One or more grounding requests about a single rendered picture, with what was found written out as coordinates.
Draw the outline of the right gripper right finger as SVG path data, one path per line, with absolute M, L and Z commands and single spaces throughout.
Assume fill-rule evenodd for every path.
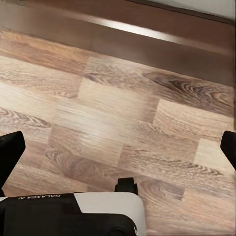
M 225 131 L 220 147 L 236 170 L 236 133 Z

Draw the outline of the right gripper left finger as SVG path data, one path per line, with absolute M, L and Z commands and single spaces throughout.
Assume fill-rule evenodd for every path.
M 0 190 L 25 150 L 22 131 L 0 136 Z

